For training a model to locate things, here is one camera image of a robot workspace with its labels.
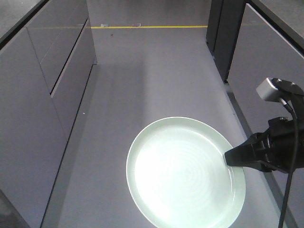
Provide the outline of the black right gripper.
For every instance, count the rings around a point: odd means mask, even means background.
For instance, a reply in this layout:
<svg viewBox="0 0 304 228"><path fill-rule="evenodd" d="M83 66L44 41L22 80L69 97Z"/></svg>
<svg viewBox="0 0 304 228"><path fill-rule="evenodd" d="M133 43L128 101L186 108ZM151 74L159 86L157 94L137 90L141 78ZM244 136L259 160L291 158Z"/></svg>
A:
<svg viewBox="0 0 304 228"><path fill-rule="evenodd" d="M224 157L228 166L262 168L288 173L291 169L295 146L295 125L293 120L277 117L268 121L266 131L266 160L262 133L251 135L241 145L225 152Z"/></svg>

